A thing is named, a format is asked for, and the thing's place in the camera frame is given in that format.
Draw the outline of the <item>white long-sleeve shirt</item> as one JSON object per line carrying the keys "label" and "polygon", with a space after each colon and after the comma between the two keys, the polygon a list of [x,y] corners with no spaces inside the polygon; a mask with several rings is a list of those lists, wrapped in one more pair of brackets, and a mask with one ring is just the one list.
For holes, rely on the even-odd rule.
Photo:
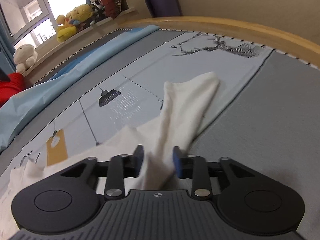
{"label": "white long-sleeve shirt", "polygon": [[87,157],[99,161],[115,155],[131,154],[138,145],[144,147],[144,161],[138,178],[124,180],[129,190],[159,190],[174,174],[172,149],[186,152],[198,132],[200,123],[219,86],[214,72],[208,72],[183,83],[164,83],[164,102],[160,115],[131,128],[125,126],[108,141],[51,166],[28,161],[10,173],[7,190],[1,197],[1,239],[9,239],[18,226],[11,213],[13,198],[21,190]]}

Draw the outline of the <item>grey patterned bed sheet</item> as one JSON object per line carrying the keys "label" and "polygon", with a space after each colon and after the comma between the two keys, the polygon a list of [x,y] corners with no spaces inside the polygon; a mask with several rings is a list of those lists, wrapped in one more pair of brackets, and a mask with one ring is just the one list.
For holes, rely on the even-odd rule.
{"label": "grey patterned bed sheet", "polygon": [[[130,30],[80,49],[47,81]],[[135,150],[87,157],[16,194],[9,239],[319,239],[319,70],[211,33],[160,28],[76,81],[1,151],[1,197],[12,170],[137,128],[160,115],[165,82],[208,72],[220,82],[182,151],[183,179],[174,170],[159,190],[125,192]]]}

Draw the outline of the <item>light blue blanket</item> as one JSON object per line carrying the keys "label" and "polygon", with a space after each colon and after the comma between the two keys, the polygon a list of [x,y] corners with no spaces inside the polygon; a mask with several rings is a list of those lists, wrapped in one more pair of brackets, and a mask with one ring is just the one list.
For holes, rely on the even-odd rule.
{"label": "light blue blanket", "polygon": [[85,57],[69,72],[12,96],[1,107],[1,151],[14,137],[76,81],[128,46],[159,30],[156,25],[125,31]]}

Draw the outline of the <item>red folded blanket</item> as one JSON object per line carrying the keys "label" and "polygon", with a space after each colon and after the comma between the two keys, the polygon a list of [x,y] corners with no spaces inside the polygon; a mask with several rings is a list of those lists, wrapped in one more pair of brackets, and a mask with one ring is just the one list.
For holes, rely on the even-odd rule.
{"label": "red folded blanket", "polygon": [[0,107],[2,107],[13,95],[26,89],[24,77],[20,73],[8,75],[9,81],[1,81]]}

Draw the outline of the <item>yellow plush toy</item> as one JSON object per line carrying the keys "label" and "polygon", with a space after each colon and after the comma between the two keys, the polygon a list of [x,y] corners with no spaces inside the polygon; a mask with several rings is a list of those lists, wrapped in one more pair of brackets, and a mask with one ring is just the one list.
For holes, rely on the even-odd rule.
{"label": "yellow plush toy", "polygon": [[75,7],[66,16],[59,15],[56,19],[56,39],[59,43],[65,42],[78,32],[95,24],[95,11],[92,5],[83,4]]}

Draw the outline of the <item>black white panda plush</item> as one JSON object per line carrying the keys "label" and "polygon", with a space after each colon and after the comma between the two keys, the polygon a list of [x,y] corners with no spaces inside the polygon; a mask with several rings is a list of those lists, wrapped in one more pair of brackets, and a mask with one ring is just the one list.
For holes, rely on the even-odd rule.
{"label": "black white panda plush", "polygon": [[94,1],[90,4],[93,10],[93,17],[95,23],[100,22],[106,18],[105,6],[102,5],[99,1]]}

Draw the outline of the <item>white plush toy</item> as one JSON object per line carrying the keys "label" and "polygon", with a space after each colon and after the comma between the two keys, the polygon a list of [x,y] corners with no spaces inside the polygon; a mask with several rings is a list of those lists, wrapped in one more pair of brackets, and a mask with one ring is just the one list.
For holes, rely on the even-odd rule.
{"label": "white plush toy", "polygon": [[16,49],[14,53],[14,64],[16,65],[16,72],[23,74],[37,60],[38,53],[32,44],[24,44]]}

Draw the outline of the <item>dark purple mat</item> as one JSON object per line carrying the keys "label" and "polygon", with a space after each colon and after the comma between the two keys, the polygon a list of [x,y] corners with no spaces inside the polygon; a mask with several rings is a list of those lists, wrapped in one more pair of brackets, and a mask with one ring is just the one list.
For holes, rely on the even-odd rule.
{"label": "dark purple mat", "polygon": [[178,0],[144,0],[151,17],[176,17],[182,16]]}

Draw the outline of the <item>blue curtain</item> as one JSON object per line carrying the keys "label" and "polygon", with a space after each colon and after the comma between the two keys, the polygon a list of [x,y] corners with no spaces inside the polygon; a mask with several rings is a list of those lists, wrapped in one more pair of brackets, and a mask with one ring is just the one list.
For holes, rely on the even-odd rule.
{"label": "blue curtain", "polygon": [[16,72],[16,67],[14,64],[14,47],[9,40],[9,31],[7,22],[3,16],[3,10],[1,9],[1,52],[8,62],[8,68],[11,72]]}

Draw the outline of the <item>wooden bed frame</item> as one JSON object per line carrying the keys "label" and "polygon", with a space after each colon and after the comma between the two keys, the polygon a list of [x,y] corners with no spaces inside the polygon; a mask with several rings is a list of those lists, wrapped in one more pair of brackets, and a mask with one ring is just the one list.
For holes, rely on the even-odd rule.
{"label": "wooden bed frame", "polygon": [[266,45],[319,67],[319,45],[300,36],[257,23],[227,18],[181,16],[146,18],[120,24],[121,28],[157,25],[161,29],[201,31]]}

